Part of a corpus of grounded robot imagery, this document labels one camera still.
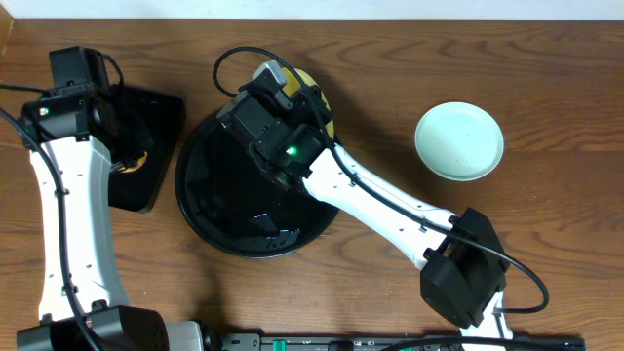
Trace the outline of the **green and yellow sponge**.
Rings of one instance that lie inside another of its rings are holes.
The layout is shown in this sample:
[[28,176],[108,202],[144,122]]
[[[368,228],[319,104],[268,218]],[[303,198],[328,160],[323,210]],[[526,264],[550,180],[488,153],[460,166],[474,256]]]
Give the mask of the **green and yellow sponge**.
[[146,159],[147,159],[147,152],[144,151],[143,155],[141,157],[139,157],[136,160],[134,160],[133,162],[131,162],[129,166],[123,166],[123,167],[119,168],[117,170],[117,172],[118,173],[122,173],[122,174],[128,174],[128,173],[135,172],[135,171],[139,170],[145,164]]

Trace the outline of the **light blue plate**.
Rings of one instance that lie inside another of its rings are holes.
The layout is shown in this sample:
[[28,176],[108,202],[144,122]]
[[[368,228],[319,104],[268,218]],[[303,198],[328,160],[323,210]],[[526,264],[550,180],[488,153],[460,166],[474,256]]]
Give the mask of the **light blue plate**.
[[472,181],[491,173],[504,153],[502,130],[481,107],[460,101],[439,104],[419,120],[414,145],[434,174]]

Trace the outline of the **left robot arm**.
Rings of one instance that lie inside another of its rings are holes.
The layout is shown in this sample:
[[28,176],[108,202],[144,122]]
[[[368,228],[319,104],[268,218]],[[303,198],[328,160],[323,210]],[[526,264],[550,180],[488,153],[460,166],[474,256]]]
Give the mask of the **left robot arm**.
[[133,307],[118,272],[109,211],[146,212],[185,119],[180,98],[111,83],[114,59],[52,51],[53,87],[26,103],[19,135],[41,197],[45,278],[21,350],[166,350],[162,317]]

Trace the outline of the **yellow plate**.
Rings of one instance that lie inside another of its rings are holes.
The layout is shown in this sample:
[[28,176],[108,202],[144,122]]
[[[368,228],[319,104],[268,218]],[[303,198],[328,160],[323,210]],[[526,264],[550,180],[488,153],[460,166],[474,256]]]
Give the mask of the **yellow plate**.
[[[318,85],[318,83],[304,70],[296,68],[295,71],[298,73],[302,81],[309,88],[315,88],[319,91],[321,100],[323,101],[323,104],[325,105],[326,110],[330,111],[331,108],[330,108],[329,102],[325,94],[321,90],[320,86]],[[283,88],[283,91],[286,93],[286,95],[289,98],[292,98],[296,93],[298,93],[301,90],[301,85],[296,81],[294,75],[290,71],[288,71],[285,67],[282,67],[282,72],[285,73],[287,77],[287,84]],[[334,128],[333,118],[330,118],[329,122],[326,123],[325,127],[328,131],[330,138],[334,139],[335,128]]]

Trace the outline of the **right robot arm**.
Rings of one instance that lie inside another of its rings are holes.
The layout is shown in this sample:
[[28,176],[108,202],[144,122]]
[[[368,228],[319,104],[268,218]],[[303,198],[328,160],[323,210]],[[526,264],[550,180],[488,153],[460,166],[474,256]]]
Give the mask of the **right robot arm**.
[[216,114],[269,179],[335,206],[380,234],[420,272],[420,294],[464,336],[509,339],[510,267],[490,220],[418,200],[359,164],[334,138],[316,82],[250,83]]

